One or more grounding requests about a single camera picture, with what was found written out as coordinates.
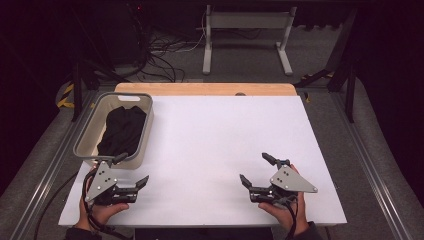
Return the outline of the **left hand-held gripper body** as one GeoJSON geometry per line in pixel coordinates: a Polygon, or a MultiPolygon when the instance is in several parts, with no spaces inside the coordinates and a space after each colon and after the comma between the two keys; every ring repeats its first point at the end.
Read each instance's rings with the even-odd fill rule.
{"type": "Polygon", "coordinates": [[[102,206],[134,203],[137,200],[139,189],[136,187],[120,188],[117,183],[118,179],[113,175],[109,164],[106,161],[102,161],[97,165],[89,187],[84,187],[86,191],[84,201],[102,206]]]}

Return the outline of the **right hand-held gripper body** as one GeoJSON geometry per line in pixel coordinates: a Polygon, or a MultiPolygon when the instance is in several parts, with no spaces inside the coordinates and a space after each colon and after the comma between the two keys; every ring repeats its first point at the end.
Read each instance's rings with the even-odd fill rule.
{"type": "Polygon", "coordinates": [[[288,209],[296,203],[299,192],[317,193],[318,188],[291,168],[289,160],[275,160],[277,172],[270,178],[269,187],[255,187],[249,183],[249,197],[253,203],[268,203],[288,209]]]}

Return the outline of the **black tank top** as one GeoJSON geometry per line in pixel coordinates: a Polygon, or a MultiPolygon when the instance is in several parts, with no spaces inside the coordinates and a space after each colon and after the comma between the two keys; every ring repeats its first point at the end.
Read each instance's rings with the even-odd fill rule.
{"type": "Polygon", "coordinates": [[[147,114],[138,106],[118,107],[106,118],[106,130],[97,145],[98,154],[117,156],[133,155],[140,141],[147,114]]]}

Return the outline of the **beige plastic basket grey rim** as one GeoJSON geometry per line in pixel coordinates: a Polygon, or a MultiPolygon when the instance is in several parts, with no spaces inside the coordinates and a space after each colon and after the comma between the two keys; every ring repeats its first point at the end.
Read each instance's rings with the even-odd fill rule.
{"type": "Polygon", "coordinates": [[[120,169],[136,169],[143,162],[144,152],[147,146],[151,125],[154,118],[153,99],[144,93],[116,93],[102,94],[95,102],[88,120],[74,146],[74,154],[87,161],[94,159],[112,159],[115,156],[103,156],[98,154],[97,145],[100,143],[106,130],[107,115],[118,107],[126,109],[133,106],[140,107],[146,114],[146,120],[141,133],[138,148],[133,155],[116,165],[120,169]]]}

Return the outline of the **person's left hand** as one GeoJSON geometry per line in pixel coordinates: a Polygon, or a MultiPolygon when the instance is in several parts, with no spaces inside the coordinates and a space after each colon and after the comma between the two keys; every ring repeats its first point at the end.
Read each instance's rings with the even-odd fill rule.
{"type": "MultiPolygon", "coordinates": [[[[89,216],[85,209],[85,201],[83,199],[80,200],[79,208],[80,217],[74,227],[94,232],[95,228],[90,224],[89,216]]],[[[92,208],[92,217],[101,225],[106,225],[111,217],[122,211],[127,210],[128,208],[129,205],[126,203],[119,203],[109,206],[94,205],[92,208]]]]}

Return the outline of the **person's right hand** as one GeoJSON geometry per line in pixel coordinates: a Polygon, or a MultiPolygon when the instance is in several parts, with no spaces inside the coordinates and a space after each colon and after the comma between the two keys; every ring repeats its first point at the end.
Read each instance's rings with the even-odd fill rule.
{"type": "Polygon", "coordinates": [[[293,226],[297,227],[301,223],[308,222],[303,192],[298,193],[297,202],[292,205],[292,210],[296,214],[296,220],[293,220],[290,211],[287,209],[280,209],[268,203],[259,203],[258,207],[276,218],[282,228],[287,231],[290,231],[293,226]]]}

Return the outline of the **white table mat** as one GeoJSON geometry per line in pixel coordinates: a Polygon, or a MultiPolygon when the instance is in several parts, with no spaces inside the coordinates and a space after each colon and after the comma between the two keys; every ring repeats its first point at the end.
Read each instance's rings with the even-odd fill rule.
{"type": "Polygon", "coordinates": [[[240,178],[267,187],[276,169],[262,157],[288,159],[316,187],[305,196],[318,225],[346,221],[301,99],[297,96],[156,96],[141,166],[118,170],[120,185],[146,178],[115,226],[262,227],[275,219],[251,203],[240,178]]]}

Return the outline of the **black metal stand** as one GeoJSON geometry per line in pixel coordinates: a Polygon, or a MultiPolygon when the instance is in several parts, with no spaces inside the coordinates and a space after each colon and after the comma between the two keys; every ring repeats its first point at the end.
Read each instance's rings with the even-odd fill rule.
{"type": "Polygon", "coordinates": [[[327,89],[329,92],[339,92],[344,85],[347,85],[345,114],[351,123],[354,122],[353,104],[356,73],[354,61],[348,56],[346,49],[351,35],[351,30],[355,22],[356,13],[356,8],[349,12],[326,66],[315,74],[304,75],[298,83],[294,84],[296,88],[304,88],[332,73],[333,77],[327,84],[327,89]]]}
{"type": "Polygon", "coordinates": [[[117,83],[124,83],[126,79],[118,74],[108,70],[106,67],[91,60],[82,59],[76,62],[72,70],[72,83],[74,84],[73,102],[74,111],[72,121],[75,122],[83,110],[82,105],[82,86],[85,85],[88,90],[98,90],[100,86],[99,79],[105,77],[117,83]]]}

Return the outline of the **yellow black hazard tape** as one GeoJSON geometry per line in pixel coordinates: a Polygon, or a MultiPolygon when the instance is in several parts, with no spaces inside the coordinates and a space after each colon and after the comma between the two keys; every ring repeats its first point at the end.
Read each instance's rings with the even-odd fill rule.
{"type": "Polygon", "coordinates": [[[68,97],[70,96],[73,88],[74,88],[74,84],[69,83],[68,86],[65,88],[65,90],[62,94],[62,97],[57,102],[58,108],[61,108],[61,107],[73,108],[74,107],[74,103],[68,101],[68,97]]]}

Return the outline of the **wooden table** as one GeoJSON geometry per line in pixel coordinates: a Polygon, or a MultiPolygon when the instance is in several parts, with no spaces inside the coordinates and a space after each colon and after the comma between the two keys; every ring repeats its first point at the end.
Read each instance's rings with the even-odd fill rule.
{"type": "Polygon", "coordinates": [[[280,83],[120,83],[116,92],[151,96],[296,96],[292,84],[280,83]]]}

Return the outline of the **aluminium floor rail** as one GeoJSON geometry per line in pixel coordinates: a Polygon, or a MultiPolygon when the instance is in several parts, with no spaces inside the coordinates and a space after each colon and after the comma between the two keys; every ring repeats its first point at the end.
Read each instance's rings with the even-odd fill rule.
{"type": "Polygon", "coordinates": [[[64,162],[67,151],[71,147],[72,140],[77,134],[78,128],[82,125],[83,117],[88,113],[88,108],[95,100],[97,92],[89,90],[83,98],[83,105],[80,115],[75,121],[70,121],[67,125],[65,135],[60,141],[57,151],[53,155],[42,178],[38,181],[34,193],[31,195],[30,201],[25,208],[18,224],[16,225],[10,240],[23,240],[28,234],[33,222],[36,220],[43,203],[45,202],[51,187],[58,175],[58,172],[64,162]]]}
{"type": "Polygon", "coordinates": [[[337,93],[331,93],[330,97],[348,131],[361,167],[395,240],[413,240],[412,235],[396,209],[395,202],[393,201],[389,189],[378,174],[355,124],[348,119],[345,113],[343,98],[337,93]]]}

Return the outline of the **grey metal stand frame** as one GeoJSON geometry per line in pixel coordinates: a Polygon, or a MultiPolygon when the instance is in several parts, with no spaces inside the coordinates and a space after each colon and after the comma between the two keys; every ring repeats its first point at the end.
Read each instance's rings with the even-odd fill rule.
{"type": "Polygon", "coordinates": [[[286,46],[291,28],[296,16],[297,8],[281,12],[221,12],[215,11],[211,5],[206,7],[204,23],[202,25],[205,37],[204,58],[202,73],[208,75],[212,64],[212,30],[213,29],[282,29],[283,36],[275,43],[277,53],[284,73],[293,74],[289,62],[286,46]]]}

